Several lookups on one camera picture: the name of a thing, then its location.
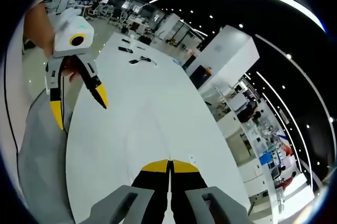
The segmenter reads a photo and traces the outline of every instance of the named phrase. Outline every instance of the camera lens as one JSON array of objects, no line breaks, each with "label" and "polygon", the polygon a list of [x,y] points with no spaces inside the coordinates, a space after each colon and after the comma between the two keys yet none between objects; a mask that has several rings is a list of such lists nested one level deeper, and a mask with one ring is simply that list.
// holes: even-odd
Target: camera lens
[{"label": "camera lens", "polygon": [[83,37],[83,36],[77,36],[77,37],[75,37],[75,38],[71,41],[71,44],[72,44],[73,46],[78,46],[78,45],[80,45],[83,41],[84,41],[84,37]]}]

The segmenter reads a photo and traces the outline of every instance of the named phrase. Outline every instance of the black ceiling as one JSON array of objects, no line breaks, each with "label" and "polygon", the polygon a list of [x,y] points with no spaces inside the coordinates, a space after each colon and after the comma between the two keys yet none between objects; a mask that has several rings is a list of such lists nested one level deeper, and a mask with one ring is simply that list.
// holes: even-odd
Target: black ceiling
[{"label": "black ceiling", "polygon": [[[212,39],[212,32],[218,32],[220,27],[238,27],[240,23],[244,25],[243,31],[254,38],[261,56],[250,71],[258,92],[261,94],[261,88],[265,85],[256,71],[271,83],[288,105],[303,133],[313,171],[323,179],[328,172],[327,166],[335,159],[332,134],[323,107],[298,70],[254,36],[259,34],[290,53],[318,88],[330,114],[337,117],[336,99],[333,95],[337,51],[337,13],[332,2],[335,0],[296,1],[309,8],[321,20],[327,33],[299,11],[276,0],[161,0],[154,5],[164,10],[167,8],[169,13],[174,9],[173,12],[186,22],[192,22],[192,27],[208,34],[207,40]],[[266,87],[264,92],[274,105],[282,107],[271,90]],[[310,129],[305,127],[306,124],[311,125]],[[292,130],[291,134],[296,147],[302,149],[300,158],[308,162],[301,138],[296,130]]]}]

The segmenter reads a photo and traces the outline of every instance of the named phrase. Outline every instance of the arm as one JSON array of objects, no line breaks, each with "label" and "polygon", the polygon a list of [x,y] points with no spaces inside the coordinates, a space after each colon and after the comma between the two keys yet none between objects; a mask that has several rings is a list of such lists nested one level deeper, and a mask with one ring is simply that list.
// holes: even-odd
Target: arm
[{"label": "arm", "polygon": [[42,48],[46,57],[53,54],[55,34],[44,3],[37,4],[27,12],[24,22],[24,35],[36,46]]}]

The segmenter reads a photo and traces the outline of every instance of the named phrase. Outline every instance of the cable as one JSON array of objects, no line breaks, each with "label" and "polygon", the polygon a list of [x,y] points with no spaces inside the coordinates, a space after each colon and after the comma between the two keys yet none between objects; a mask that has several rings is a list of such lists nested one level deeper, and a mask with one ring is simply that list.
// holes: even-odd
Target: cable
[{"label": "cable", "polygon": [[17,142],[15,139],[14,131],[13,131],[13,126],[11,122],[11,117],[9,115],[9,108],[8,108],[8,102],[7,102],[7,89],[6,89],[6,68],[7,68],[7,50],[5,51],[5,60],[4,60],[4,98],[5,98],[5,106],[6,106],[6,113],[7,113],[7,119],[9,123],[9,127],[11,128],[11,133],[12,137],[14,140],[15,144],[15,150],[16,150],[16,169],[17,169],[17,161],[18,161],[18,147],[17,147]]},{"label": "cable", "polygon": [[62,77],[62,108],[61,108],[61,114],[62,114],[62,126],[63,126],[63,131],[65,132],[65,135],[68,138],[68,132],[64,127],[64,77]]}]

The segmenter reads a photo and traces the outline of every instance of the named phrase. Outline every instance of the white table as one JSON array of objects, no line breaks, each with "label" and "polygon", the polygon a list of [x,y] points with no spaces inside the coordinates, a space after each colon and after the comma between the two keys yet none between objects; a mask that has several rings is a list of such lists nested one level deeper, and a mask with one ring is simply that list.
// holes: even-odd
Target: white table
[{"label": "white table", "polygon": [[132,23],[138,23],[139,27],[137,29],[137,33],[141,35],[143,35],[144,31],[150,27],[147,23],[143,23],[143,20],[141,18],[135,18],[133,16],[130,16],[127,21],[128,21],[127,27],[131,26]]},{"label": "white table", "polygon": [[[217,124],[183,69],[170,56],[135,41],[134,53],[114,33],[96,60],[108,108],[82,87],[66,151],[66,181],[76,223],[92,205],[121,185],[131,185],[149,162],[196,160],[208,186],[218,186],[249,209],[234,158]],[[158,65],[132,59],[149,57]]]},{"label": "white table", "polygon": [[76,4],[75,7],[83,8],[83,14],[82,14],[82,16],[84,16],[85,10],[86,10],[88,7],[92,7],[92,5]]}]

